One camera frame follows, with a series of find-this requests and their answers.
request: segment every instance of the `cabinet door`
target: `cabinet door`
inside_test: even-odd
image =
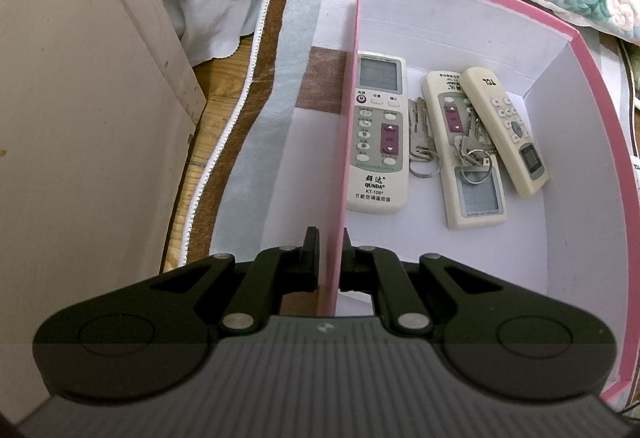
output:
[[[200,91],[161,0],[0,0],[0,411],[55,311],[156,274]]]

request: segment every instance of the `wooden floor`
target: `wooden floor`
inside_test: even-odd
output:
[[[207,97],[207,105],[191,144],[191,153],[184,180],[180,187],[180,198],[176,207],[174,222],[169,232],[169,241],[164,260],[164,270],[178,266],[180,242],[184,219],[189,209],[191,197],[207,161],[213,153],[220,134],[236,106],[244,86],[244,78],[249,65],[251,43],[254,37],[243,37],[236,53],[226,59],[213,59],[196,66],[193,71],[200,87]]]

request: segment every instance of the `brand logo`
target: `brand logo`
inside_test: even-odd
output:
[[[318,325],[318,330],[321,331],[322,333],[328,333],[331,330],[333,330],[335,328],[334,325],[332,325],[331,323],[324,323],[324,324],[319,324]]]

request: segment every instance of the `remote control lcd screen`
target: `remote control lcd screen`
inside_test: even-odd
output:
[[[362,57],[358,84],[374,90],[398,93],[398,65],[390,61]]]
[[[535,171],[540,169],[540,166],[542,166],[542,160],[540,160],[538,152],[533,144],[524,145],[520,149],[520,155],[522,156],[524,165],[527,166],[529,174],[535,173]]]
[[[486,176],[486,172],[467,171],[465,176],[469,180],[477,182]],[[499,211],[500,205],[498,204],[498,196],[495,193],[493,173],[480,184],[472,185],[465,180],[460,180],[460,185],[462,186],[466,217],[494,214]]]

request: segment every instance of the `air conditioner remote control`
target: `air conditioner remote control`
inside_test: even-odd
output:
[[[406,202],[409,119],[406,63],[358,52],[347,208],[388,214]]]
[[[442,162],[440,177],[447,214],[447,226],[452,229],[485,227],[507,220],[504,190],[495,154],[493,168],[464,166],[458,159],[454,144],[469,135],[471,119],[475,117],[471,102],[460,86],[456,72],[430,72],[422,78],[422,94],[427,103],[436,150]]]
[[[460,83],[491,135],[516,191],[522,198],[533,196],[549,180],[549,174],[500,81],[492,71],[475,67],[462,73]]]

